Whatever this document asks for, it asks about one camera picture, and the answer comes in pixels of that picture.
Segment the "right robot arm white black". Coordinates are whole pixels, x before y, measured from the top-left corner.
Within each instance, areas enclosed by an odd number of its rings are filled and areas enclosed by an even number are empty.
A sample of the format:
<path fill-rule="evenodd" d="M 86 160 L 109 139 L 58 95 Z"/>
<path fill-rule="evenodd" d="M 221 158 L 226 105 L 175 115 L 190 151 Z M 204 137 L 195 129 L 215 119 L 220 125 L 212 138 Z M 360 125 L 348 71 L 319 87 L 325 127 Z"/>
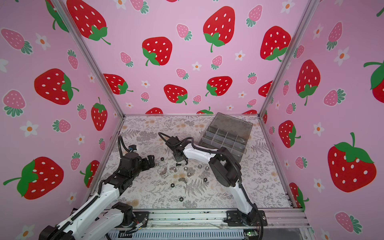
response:
<path fill-rule="evenodd" d="M 251 202 L 243 187 L 241 166 L 228 149 L 224 147 L 220 149 L 201 147 L 195 145 L 192 137 L 180 140 L 178 137 L 165 135 L 161 139 L 173 152 L 176 162 L 187 162 L 193 159 L 209 165 L 216 180 L 227 187 L 233 195 L 237 204 L 237 211 L 240 213 L 241 224 L 255 226 L 258 221 L 263 220 L 257 205 Z"/>

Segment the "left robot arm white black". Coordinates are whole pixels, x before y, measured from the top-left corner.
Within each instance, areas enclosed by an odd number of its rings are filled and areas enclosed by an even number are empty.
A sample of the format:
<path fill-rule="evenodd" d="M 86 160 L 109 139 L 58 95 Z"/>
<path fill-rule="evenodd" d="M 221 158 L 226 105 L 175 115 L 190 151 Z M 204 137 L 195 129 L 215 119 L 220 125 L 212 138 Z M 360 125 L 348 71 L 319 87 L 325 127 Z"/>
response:
<path fill-rule="evenodd" d="M 118 169 L 100 182 L 98 192 L 84 205 L 55 227 L 47 226 L 39 235 L 40 240 L 100 240 L 116 227 L 127 228 L 133 234 L 148 221 L 148 213 L 135 215 L 131 205 L 118 202 L 106 210 L 133 185 L 142 172 L 155 166 L 155 157 L 141 158 L 137 153 L 121 157 Z"/>

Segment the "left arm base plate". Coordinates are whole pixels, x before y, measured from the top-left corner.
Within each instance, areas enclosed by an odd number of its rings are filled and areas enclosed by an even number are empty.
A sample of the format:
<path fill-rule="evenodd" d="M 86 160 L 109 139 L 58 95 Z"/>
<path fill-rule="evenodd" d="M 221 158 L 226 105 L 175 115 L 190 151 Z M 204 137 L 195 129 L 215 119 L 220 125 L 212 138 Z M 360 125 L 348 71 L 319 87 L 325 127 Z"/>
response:
<path fill-rule="evenodd" d="M 123 222 L 118 225 L 118 228 L 126 228 L 126 229 L 133 229 L 138 224 L 142 224 L 141 228 L 146 228 L 149 220 L 150 212 L 132 212 L 131 214 L 128 214 L 127 216 L 124 216 Z"/>

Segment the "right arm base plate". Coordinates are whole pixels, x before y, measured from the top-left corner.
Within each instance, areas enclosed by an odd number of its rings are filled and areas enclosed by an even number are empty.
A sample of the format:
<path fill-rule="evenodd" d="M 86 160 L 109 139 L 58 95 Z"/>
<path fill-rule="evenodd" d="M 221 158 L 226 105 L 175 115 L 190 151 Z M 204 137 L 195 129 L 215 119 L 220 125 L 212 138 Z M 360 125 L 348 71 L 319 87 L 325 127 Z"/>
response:
<path fill-rule="evenodd" d="M 227 211 L 224 223 L 230 227 L 266 227 L 268 225 L 264 211 L 252 210 L 244 214 L 239 210 Z"/>

